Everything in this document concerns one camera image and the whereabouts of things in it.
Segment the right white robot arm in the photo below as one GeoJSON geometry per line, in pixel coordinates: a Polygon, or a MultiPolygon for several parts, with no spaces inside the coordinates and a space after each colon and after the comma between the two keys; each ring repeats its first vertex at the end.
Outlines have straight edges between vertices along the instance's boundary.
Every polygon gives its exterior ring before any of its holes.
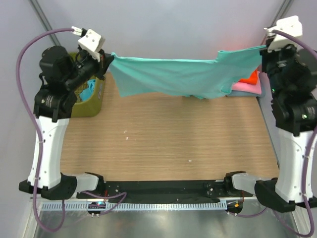
{"type": "Polygon", "coordinates": [[[293,44],[275,51],[263,49],[260,54],[280,136],[279,175],[261,178],[244,171],[230,172],[224,177],[223,190],[228,196],[240,191],[253,194],[261,205],[280,213],[292,212],[297,206],[315,208],[311,175],[317,141],[317,100],[312,91],[317,80],[300,62],[293,44]]]}

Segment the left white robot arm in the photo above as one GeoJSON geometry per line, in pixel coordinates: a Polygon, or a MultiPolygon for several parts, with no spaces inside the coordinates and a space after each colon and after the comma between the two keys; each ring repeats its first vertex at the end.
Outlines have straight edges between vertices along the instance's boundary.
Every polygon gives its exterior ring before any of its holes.
{"type": "Polygon", "coordinates": [[[31,172],[19,183],[25,193],[40,194],[48,200],[67,200],[104,195],[104,178],[95,173],[65,175],[60,171],[63,140],[73,107],[77,101],[75,91],[92,76],[103,80],[114,57],[103,50],[99,59],[82,48],[76,58],[62,46],[54,46],[42,53],[39,78],[42,85],[34,98],[31,116],[39,131],[31,172]]]}

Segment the teal t shirt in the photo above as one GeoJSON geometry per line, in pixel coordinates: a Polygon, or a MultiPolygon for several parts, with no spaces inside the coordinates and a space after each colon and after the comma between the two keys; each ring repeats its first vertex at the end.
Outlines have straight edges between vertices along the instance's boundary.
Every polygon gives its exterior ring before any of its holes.
{"type": "Polygon", "coordinates": [[[146,59],[116,53],[109,70],[121,97],[146,93],[215,99],[231,93],[232,86],[248,78],[262,62],[256,46],[218,51],[216,59],[146,59]]]}

